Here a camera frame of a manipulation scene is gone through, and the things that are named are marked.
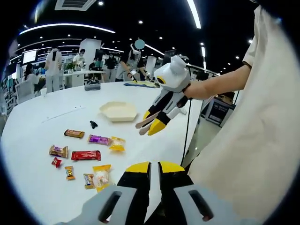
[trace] white robotic hand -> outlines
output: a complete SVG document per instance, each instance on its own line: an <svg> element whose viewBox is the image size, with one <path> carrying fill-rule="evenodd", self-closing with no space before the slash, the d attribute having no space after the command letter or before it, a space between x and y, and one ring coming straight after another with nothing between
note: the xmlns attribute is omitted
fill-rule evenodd
<svg viewBox="0 0 300 225"><path fill-rule="evenodd" d="M148 132L153 135L166 127L174 119L188 101L183 91L190 85L190 76L185 62L179 56L173 56L167 63L154 72L154 76L162 86L160 95L144 115L144 121L136 128L142 128L141 135Z"/></svg>

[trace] black cable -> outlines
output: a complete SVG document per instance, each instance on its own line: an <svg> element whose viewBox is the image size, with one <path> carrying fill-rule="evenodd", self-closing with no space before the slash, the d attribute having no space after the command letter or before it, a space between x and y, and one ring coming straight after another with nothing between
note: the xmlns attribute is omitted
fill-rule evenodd
<svg viewBox="0 0 300 225"><path fill-rule="evenodd" d="M192 79L191 68L188 67L188 70L189 70L189 75L190 75L190 77ZM192 106L192 99L190 99L190 101L189 101L189 110L188 110L188 116L187 116L187 132L186 132L186 138L185 138L185 141L184 141L183 155L182 155L182 160L181 160L180 166L182 166L183 159L184 159L185 154L186 154L187 139L188 139L188 125L189 125L189 116L191 114L191 106Z"/></svg>

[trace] hexagonal bowl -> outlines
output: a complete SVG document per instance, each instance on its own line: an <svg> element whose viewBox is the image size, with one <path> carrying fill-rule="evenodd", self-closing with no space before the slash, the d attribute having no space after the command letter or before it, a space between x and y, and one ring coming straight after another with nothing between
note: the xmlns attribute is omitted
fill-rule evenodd
<svg viewBox="0 0 300 225"><path fill-rule="evenodd" d="M111 122L133 121L137 115L135 106L127 102L108 102L100 111Z"/></svg>

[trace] ceiling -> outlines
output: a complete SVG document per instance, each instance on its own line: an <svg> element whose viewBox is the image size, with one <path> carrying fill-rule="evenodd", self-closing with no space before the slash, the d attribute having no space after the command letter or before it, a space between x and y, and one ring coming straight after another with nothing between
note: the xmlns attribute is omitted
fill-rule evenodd
<svg viewBox="0 0 300 225"><path fill-rule="evenodd" d="M206 50L207 69L225 73L240 67L249 47L248 40L254 36L253 11L257 5L248 0L194 0L194 3L201 29L196 28L186 0L104 0L103 6L99 6L96 1L87 11L54 10L56 0L44 1L45 8L40 11L37 22L30 18L24 20L29 28L51 23L79 23L113 30L115 33L74 26L32 30L17 37L20 44L17 55L23 52L22 47L26 45L51 39L96 37L105 43L104 47L117 47L124 51L130 43L140 38L163 53L175 47L177 54L189 58L188 63L200 67L203 67L202 42ZM48 41L25 49L27 51L54 44L80 45L80 40ZM59 49L76 53L79 48ZM142 54L162 57L147 47Z"/></svg>

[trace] candy wrapper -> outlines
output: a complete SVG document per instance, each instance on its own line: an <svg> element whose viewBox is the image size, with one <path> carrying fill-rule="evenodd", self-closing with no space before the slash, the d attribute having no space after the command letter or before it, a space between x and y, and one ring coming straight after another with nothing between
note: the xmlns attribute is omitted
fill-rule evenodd
<svg viewBox="0 0 300 225"><path fill-rule="evenodd" d="M68 158L68 147L55 147L54 145L51 146L49 150L49 155Z"/></svg>
<svg viewBox="0 0 300 225"><path fill-rule="evenodd" d="M125 151L125 140L119 137L112 137L112 145L109 149L113 151Z"/></svg>
<svg viewBox="0 0 300 225"><path fill-rule="evenodd" d="M88 138L89 143L94 143L94 144L103 144L103 145L110 145L111 139L107 137L100 137L100 136L95 136L95 135L90 135Z"/></svg>
<svg viewBox="0 0 300 225"><path fill-rule="evenodd" d="M59 168L61 164L61 160L57 159L56 157L54 158L54 160L52 161L52 165L55 165L56 168Z"/></svg>
<svg viewBox="0 0 300 225"><path fill-rule="evenodd" d="M66 130L64 135L69 136L69 137L83 138L84 132L83 131L76 131L76 130Z"/></svg>
<svg viewBox="0 0 300 225"><path fill-rule="evenodd" d="M101 161L101 153L100 151L73 151L71 159L74 161L92 159Z"/></svg>
<svg viewBox="0 0 300 225"><path fill-rule="evenodd" d="M93 181L97 192L102 191L104 188L110 185L110 180L109 180L110 168L111 165L93 166L93 171L94 171Z"/></svg>
<svg viewBox="0 0 300 225"><path fill-rule="evenodd" d="M67 173L67 180L74 180L74 174L73 174L73 167L72 166L65 166L66 173Z"/></svg>
<svg viewBox="0 0 300 225"><path fill-rule="evenodd" d="M85 189L93 189L95 188L94 182L93 182L93 174L87 174L85 173L84 175L84 180L85 180Z"/></svg>

